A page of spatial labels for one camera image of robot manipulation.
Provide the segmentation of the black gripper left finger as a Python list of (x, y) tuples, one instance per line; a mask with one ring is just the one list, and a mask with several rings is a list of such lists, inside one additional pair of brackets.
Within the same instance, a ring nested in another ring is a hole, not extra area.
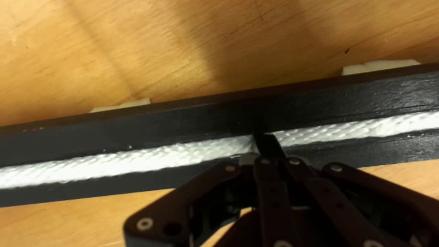
[(271, 137), (268, 134), (257, 132), (254, 135), (257, 148), (264, 157), (272, 157)]

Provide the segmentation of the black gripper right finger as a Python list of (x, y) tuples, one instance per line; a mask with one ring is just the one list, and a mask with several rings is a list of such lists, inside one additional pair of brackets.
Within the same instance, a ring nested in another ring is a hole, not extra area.
[(278, 160), (286, 159), (286, 152), (275, 135), (271, 135), (272, 156)]

